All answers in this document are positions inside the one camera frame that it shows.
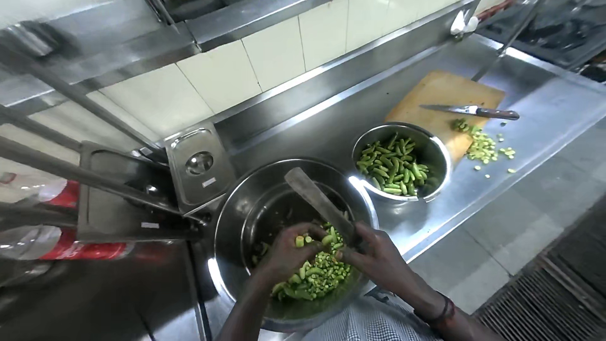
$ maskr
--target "knife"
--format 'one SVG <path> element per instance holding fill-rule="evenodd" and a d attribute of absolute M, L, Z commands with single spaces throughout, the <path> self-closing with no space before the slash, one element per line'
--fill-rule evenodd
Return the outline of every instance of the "knife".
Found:
<path fill-rule="evenodd" d="M 476 115 L 488 118 L 503 118 L 505 120 L 517 120 L 520 118 L 517 112 L 512 110 L 486 109 L 479 106 L 440 106 L 440 105 L 420 105 L 421 108 L 429 110 L 439 110 L 446 112 L 466 113 L 467 115 Z"/>
<path fill-rule="evenodd" d="M 356 245 L 356 232 L 353 224 L 343 216 L 343 213 L 328 199 L 316 184 L 300 168 L 291 169 L 284 175 L 286 182 L 305 199 L 320 215 L 331 223 L 343 237 L 346 244 Z"/>

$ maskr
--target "knife handle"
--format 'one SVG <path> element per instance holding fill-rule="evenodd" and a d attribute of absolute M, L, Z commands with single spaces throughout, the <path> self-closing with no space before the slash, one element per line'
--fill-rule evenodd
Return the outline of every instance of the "knife handle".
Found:
<path fill-rule="evenodd" d="M 515 121 L 520 118 L 517 112 L 513 110 L 496 110 L 496 109 L 485 109 L 478 108 L 476 116 L 488 117 L 488 118 L 503 118 L 505 120 Z"/>

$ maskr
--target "label sticker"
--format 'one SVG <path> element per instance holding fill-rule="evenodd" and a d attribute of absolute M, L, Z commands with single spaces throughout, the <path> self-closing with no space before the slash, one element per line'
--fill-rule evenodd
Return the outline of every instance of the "label sticker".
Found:
<path fill-rule="evenodd" d="M 141 227 L 142 228 L 146 228 L 146 229 L 159 229 L 160 228 L 160 224 L 158 224 L 158 223 L 146 223 L 146 222 L 142 222 L 141 223 Z"/>
<path fill-rule="evenodd" d="M 209 185 L 213 184 L 215 181 L 217 181 L 216 178 L 210 178 L 202 183 L 202 187 L 209 186 Z"/>

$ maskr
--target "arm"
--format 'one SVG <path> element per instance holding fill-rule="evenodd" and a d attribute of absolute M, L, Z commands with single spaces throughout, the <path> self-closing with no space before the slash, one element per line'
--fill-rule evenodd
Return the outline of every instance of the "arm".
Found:
<path fill-rule="evenodd" d="M 314 238 L 326 235 L 319 226 L 301 223 L 284 229 L 276 237 L 266 256 L 246 283 L 246 289 L 231 310 L 218 341 L 258 340 L 265 309 L 275 284 L 287 281 L 306 260 L 323 250 L 322 243 L 314 242 L 297 248 L 295 238 L 309 233 Z"/>
<path fill-rule="evenodd" d="M 398 295 L 424 320 L 439 317 L 444 297 L 410 269 L 387 233 L 372 230 L 363 223 L 356 223 L 356 230 L 368 242 L 366 254 L 344 248 L 337 253 L 337 259 L 355 266 L 375 284 Z M 438 323 L 435 329 L 446 341 L 503 340 L 457 307 L 448 323 Z"/>

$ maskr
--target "bottle label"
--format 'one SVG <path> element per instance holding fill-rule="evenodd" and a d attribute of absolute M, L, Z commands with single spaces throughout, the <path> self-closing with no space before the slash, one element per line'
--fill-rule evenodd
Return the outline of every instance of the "bottle label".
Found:
<path fill-rule="evenodd" d="M 76 231 L 61 229 L 61 236 L 55 247 L 40 259 L 114 259 L 121 256 L 127 246 L 127 243 L 76 243 Z"/>

